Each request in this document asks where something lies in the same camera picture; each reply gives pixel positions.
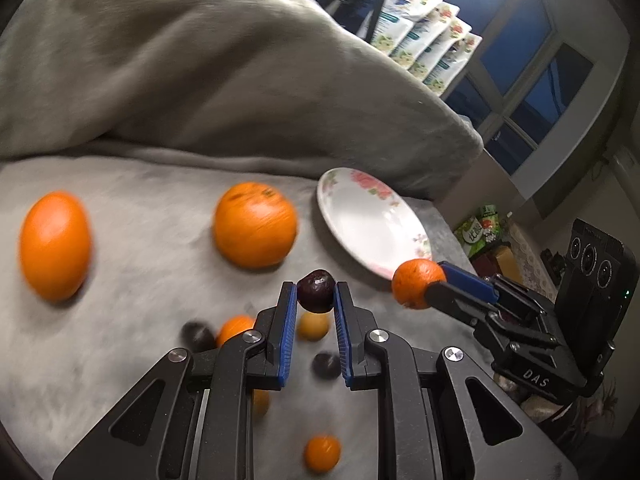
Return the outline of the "smooth large orange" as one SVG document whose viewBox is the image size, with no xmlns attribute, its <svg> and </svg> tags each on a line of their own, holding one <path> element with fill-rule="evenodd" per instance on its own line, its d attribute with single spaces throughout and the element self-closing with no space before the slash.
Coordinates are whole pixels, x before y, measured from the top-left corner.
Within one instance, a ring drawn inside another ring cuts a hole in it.
<svg viewBox="0 0 640 480">
<path fill-rule="evenodd" d="M 55 191 L 32 205 L 22 225 L 23 278 L 43 300 L 57 304 L 84 284 L 92 258 L 89 218 L 76 196 Z"/>
</svg>

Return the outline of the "small mandarin with stem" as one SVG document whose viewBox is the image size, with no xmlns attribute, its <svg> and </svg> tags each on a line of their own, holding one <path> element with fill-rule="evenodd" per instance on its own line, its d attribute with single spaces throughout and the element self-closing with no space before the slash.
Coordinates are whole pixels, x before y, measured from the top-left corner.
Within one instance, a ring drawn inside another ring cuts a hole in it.
<svg viewBox="0 0 640 480">
<path fill-rule="evenodd" d="M 412 310 L 428 309 L 427 289 L 438 282 L 446 282 L 442 267 L 427 258 L 401 263 L 392 278 L 392 294 L 401 306 Z"/>
</svg>

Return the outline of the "white floral plate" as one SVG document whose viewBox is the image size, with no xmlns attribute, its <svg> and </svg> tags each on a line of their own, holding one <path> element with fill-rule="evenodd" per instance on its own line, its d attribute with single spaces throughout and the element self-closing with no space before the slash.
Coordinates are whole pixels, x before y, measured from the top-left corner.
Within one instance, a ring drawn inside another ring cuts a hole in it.
<svg viewBox="0 0 640 480">
<path fill-rule="evenodd" d="M 401 263 L 431 258 L 418 216 L 392 188 L 361 170 L 338 167 L 322 174 L 317 203 L 326 226 L 366 269 L 391 280 Z"/>
</svg>

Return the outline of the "brown cardboard box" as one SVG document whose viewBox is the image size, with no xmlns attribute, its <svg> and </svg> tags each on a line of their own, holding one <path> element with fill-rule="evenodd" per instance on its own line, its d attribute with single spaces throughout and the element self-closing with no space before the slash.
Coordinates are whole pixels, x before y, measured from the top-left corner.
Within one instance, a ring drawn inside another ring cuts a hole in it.
<svg viewBox="0 0 640 480">
<path fill-rule="evenodd" d="M 494 257 L 500 274 L 515 283 L 523 285 L 523 278 L 518 263 L 510 246 L 501 245 L 494 250 Z"/>
</svg>

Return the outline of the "bumpy large orange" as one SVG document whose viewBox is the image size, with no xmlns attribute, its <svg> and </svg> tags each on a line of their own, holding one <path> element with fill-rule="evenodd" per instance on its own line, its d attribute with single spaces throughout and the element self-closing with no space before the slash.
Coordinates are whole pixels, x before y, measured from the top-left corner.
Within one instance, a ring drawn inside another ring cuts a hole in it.
<svg viewBox="0 0 640 480">
<path fill-rule="evenodd" d="M 259 182 L 233 185 L 213 216 L 218 252 L 247 270 L 271 268 L 290 253 L 298 233 L 294 205 L 276 188 Z"/>
</svg>

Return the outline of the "dark plum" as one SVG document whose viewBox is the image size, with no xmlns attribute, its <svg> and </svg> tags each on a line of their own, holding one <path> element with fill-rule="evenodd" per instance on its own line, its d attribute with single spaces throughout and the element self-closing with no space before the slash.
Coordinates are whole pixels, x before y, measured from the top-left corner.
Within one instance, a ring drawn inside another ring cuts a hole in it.
<svg viewBox="0 0 640 480">
<path fill-rule="evenodd" d="M 312 359 L 311 370 L 321 380 L 339 378 L 342 374 L 340 356 L 334 352 L 319 352 Z"/>
<path fill-rule="evenodd" d="M 216 337 L 207 323 L 199 320 L 186 322 L 180 330 L 180 344 L 192 353 L 217 348 Z"/>
<path fill-rule="evenodd" d="M 335 280 L 328 271 L 314 270 L 297 282 L 297 301 L 310 313 L 328 313 L 334 306 Z"/>
</svg>

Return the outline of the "white refill pouch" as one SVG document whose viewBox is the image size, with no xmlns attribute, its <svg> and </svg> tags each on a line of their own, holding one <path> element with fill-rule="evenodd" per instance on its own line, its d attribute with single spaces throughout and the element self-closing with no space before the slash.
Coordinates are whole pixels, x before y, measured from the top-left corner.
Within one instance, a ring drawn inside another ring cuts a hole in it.
<svg viewBox="0 0 640 480">
<path fill-rule="evenodd" d="M 408 70 L 418 56 L 447 28 L 459 11 L 460 8 L 454 4 L 439 3 L 429 14 L 413 25 L 408 35 L 393 50 L 390 58 Z"/>
<path fill-rule="evenodd" d="M 418 56 L 416 62 L 410 66 L 409 74 L 424 81 L 447 51 L 471 30 L 472 26 L 468 23 L 457 18 L 452 20 L 447 28 Z"/>
<path fill-rule="evenodd" d="M 384 0 L 369 44 L 391 54 L 413 26 L 444 0 Z"/>
<path fill-rule="evenodd" d="M 456 41 L 428 73 L 423 83 L 435 96 L 442 96 L 465 68 L 483 37 L 470 32 Z"/>
</svg>

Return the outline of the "orange kumquat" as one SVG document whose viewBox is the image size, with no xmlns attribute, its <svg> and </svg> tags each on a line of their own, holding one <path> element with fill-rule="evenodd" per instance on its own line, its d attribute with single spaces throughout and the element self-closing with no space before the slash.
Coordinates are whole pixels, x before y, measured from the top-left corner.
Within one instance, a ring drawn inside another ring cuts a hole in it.
<svg viewBox="0 0 640 480">
<path fill-rule="evenodd" d="M 313 474 L 327 474 L 340 461 L 341 441 L 329 434 L 319 434 L 308 440 L 304 449 L 304 463 Z"/>
</svg>

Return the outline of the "brown longan fruit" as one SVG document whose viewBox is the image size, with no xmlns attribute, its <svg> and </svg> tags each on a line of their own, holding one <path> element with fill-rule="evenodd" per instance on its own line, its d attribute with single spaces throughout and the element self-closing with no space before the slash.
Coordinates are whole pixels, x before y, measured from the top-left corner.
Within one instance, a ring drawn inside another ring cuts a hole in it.
<svg viewBox="0 0 640 480">
<path fill-rule="evenodd" d="M 267 390 L 255 389 L 253 391 L 253 418 L 262 420 L 270 408 L 270 394 Z"/>
<path fill-rule="evenodd" d="M 329 333 L 330 327 L 331 319 L 327 313 L 305 312 L 297 322 L 296 336 L 302 341 L 320 341 Z"/>
</svg>

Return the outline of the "grey fleece blanket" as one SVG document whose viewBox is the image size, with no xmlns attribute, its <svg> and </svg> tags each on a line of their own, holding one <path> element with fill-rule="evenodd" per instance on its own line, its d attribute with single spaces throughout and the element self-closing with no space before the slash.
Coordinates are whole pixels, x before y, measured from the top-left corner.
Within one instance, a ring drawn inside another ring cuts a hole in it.
<svg viewBox="0 0 640 480">
<path fill-rule="evenodd" d="M 174 342 L 190 315 L 265 307 L 315 266 L 368 306 L 390 297 L 312 232 L 314 181 L 354 167 L 409 197 L 439 255 L 434 201 L 480 135 L 314 0 L 23 0 L 1 36 L 1 421 L 50 478 Z M 216 200 L 242 179 L 277 186 L 300 232 L 274 275 L 210 244 Z M 96 256 L 76 304 L 26 285 L 29 208 L 62 188 L 85 203 Z"/>
</svg>

